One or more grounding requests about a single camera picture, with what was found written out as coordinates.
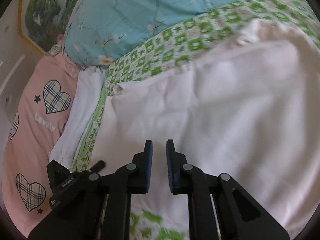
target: white wall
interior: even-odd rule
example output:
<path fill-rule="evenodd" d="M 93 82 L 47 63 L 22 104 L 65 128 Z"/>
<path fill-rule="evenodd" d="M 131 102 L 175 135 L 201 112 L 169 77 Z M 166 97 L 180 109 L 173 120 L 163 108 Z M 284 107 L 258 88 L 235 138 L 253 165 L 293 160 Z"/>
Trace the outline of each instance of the white wall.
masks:
<path fill-rule="evenodd" d="M 0 182 L 11 123 L 22 91 L 42 56 L 18 35 L 18 4 L 19 0 L 12 0 L 0 19 Z"/>

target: black clamp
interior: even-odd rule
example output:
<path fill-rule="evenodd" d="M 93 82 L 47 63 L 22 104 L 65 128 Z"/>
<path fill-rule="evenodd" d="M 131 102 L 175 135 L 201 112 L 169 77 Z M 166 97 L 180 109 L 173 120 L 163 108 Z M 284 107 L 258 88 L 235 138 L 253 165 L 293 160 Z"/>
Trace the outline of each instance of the black clamp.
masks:
<path fill-rule="evenodd" d="M 167 141 L 166 149 L 171 193 L 188 194 L 190 240 L 218 240 L 217 223 L 223 240 L 290 240 L 229 174 L 216 177 L 188 164 L 185 155 L 175 151 L 173 140 Z"/>
<path fill-rule="evenodd" d="M 47 165 L 52 212 L 35 227 L 29 240 L 128 240 L 131 194 L 146 194 L 150 185 L 152 141 L 135 154 L 132 163 L 115 173 L 100 177 L 105 166 L 99 161 L 90 170 L 70 173 L 56 161 Z M 108 195 L 104 222 L 100 228 L 103 204 Z"/>

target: white sheet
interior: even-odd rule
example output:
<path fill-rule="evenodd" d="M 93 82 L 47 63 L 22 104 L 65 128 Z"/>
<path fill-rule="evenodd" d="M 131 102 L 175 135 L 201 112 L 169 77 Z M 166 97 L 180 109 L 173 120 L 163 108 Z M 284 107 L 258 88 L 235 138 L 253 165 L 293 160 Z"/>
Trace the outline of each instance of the white sheet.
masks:
<path fill-rule="evenodd" d="M 302 31 L 256 19 L 195 62 L 107 97 L 91 163 L 113 173 L 153 140 L 149 194 L 132 204 L 187 230 L 187 197 L 169 191 L 173 139 L 205 173 L 229 173 L 293 239 L 320 201 L 319 70 Z"/>
<path fill-rule="evenodd" d="M 49 161 L 56 160 L 70 169 L 79 141 L 100 99 L 104 75 L 99 68 L 79 72 L 76 96 L 66 127 L 53 147 Z"/>

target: bedding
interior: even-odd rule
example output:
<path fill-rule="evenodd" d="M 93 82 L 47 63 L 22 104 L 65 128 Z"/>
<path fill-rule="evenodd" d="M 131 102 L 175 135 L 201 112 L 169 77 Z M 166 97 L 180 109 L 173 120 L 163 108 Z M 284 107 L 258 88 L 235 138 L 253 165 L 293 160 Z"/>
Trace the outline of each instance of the bedding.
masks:
<path fill-rule="evenodd" d="M 66 55 L 45 56 L 19 102 L 4 152 L 2 193 L 8 214 L 26 237 L 51 211 L 46 166 L 68 120 L 78 73 Z"/>
<path fill-rule="evenodd" d="M 65 50 L 81 65 L 110 65 L 168 27 L 232 1 L 78 0 L 65 32 Z"/>
<path fill-rule="evenodd" d="M 106 71 L 106 94 L 113 95 L 117 83 L 141 81 L 195 59 L 232 36 L 253 18 L 295 25 L 320 48 L 320 23 L 305 0 L 238 0 L 176 24 L 112 63 Z M 172 36 L 165 40 L 165 33 Z M 91 128 L 81 142 L 83 147 L 76 154 L 73 171 L 89 167 L 103 110 L 104 102 L 97 109 L 90 122 Z"/>
<path fill-rule="evenodd" d="M 230 18 L 227 17 L 227 15 L 230 14 L 237 16 L 234 21 L 230 21 Z M 191 28 L 192 31 L 187 29 L 183 23 L 180 23 L 170 28 L 173 35 L 169 40 L 163 40 L 162 33 L 160 33 L 147 40 L 143 45 L 135 48 L 134 50 L 137 51 L 137 53 L 133 54 L 137 54 L 138 59 L 145 58 L 148 59 L 148 62 L 151 60 L 151 65 L 147 65 L 150 67 L 136 65 L 134 62 L 131 63 L 131 53 L 112 63 L 106 73 L 106 93 L 113 95 L 114 87 L 117 83 L 125 82 L 126 80 L 141 81 L 148 79 L 153 75 L 181 65 L 188 60 L 194 60 L 198 55 L 208 50 L 208 48 L 204 46 L 190 50 L 190 38 L 192 40 L 194 37 L 200 44 L 206 44 L 209 48 L 214 48 L 218 43 L 236 33 L 239 28 L 245 26 L 247 22 L 253 18 L 271 19 L 285 24 L 295 25 L 303 30 L 305 34 L 312 39 L 314 44 L 320 48 L 320 23 L 305 0 L 238 0 L 193 18 L 196 24 Z M 209 25 L 213 27 L 209 33 L 201 32 L 199 23 L 202 21 L 209 22 Z M 185 36 L 186 39 L 184 39 L 181 44 L 178 43 L 175 45 L 175 38 L 183 33 L 185 33 L 185 35 L 182 36 Z M 151 51 L 146 51 L 145 48 L 150 41 L 154 45 L 154 48 Z M 155 50 L 159 45 L 168 49 Z M 162 59 L 164 53 L 171 50 L 172 47 L 175 53 L 168 64 L 167 61 L 162 61 Z M 178 54 L 179 50 L 186 50 L 185 55 L 188 57 L 185 57 L 182 61 L 177 60 L 180 58 Z M 94 117 L 90 122 L 91 128 L 87 131 L 81 142 L 82 146 L 74 159 L 71 171 L 82 171 L 90 167 L 92 150 L 101 126 L 101 117 L 104 108 L 105 103 L 104 100 L 102 100 L 100 107 L 97 107 Z M 151 239 L 167 238 L 182 240 L 188 237 L 188 234 L 182 232 L 181 228 L 176 227 L 176 224 L 172 221 L 168 221 L 166 218 L 150 210 L 142 209 L 133 204 L 131 209 L 130 237 L 133 237 L 133 239 L 148 238 L 150 234 L 157 235 L 156 238 L 152 237 Z"/>
<path fill-rule="evenodd" d="M 297 26 L 255 19 L 196 60 L 107 97 L 91 162 L 112 174 L 153 140 L 149 192 L 132 202 L 187 236 L 187 196 L 170 194 L 167 175 L 173 139 L 205 173 L 229 173 L 293 239 L 320 199 L 319 62 Z"/>
<path fill-rule="evenodd" d="M 104 74 L 97 67 L 80 71 L 76 96 L 66 127 L 50 152 L 49 162 L 56 160 L 70 169 L 79 141 L 98 105 Z"/>

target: blue floral pillowcase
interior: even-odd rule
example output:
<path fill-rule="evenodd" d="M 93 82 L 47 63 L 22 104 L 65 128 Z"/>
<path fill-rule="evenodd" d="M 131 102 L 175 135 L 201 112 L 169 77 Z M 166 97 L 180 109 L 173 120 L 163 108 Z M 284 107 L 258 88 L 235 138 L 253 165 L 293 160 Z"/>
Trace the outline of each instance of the blue floral pillowcase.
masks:
<path fill-rule="evenodd" d="M 234 0 L 79 0 L 65 33 L 68 56 L 110 65 L 168 27 Z"/>

